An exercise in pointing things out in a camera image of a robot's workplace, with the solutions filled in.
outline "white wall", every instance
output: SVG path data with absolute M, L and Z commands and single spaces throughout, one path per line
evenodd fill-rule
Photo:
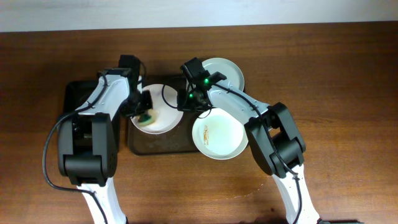
M 0 0 L 0 31 L 398 20 L 398 0 Z

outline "table surface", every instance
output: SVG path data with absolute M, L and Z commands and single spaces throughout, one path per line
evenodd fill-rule
M 80 194 L 50 188 L 45 138 L 64 89 L 117 65 L 149 75 L 191 59 L 228 58 L 246 92 L 289 107 L 307 144 L 305 176 L 324 220 L 398 220 L 398 22 L 0 34 L 0 223 L 91 223 Z M 277 223 L 285 208 L 250 149 L 228 161 L 200 153 L 137 157 L 122 122 L 115 188 L 133 223 Z M 50 178 L 70 186 L 48 154 Z

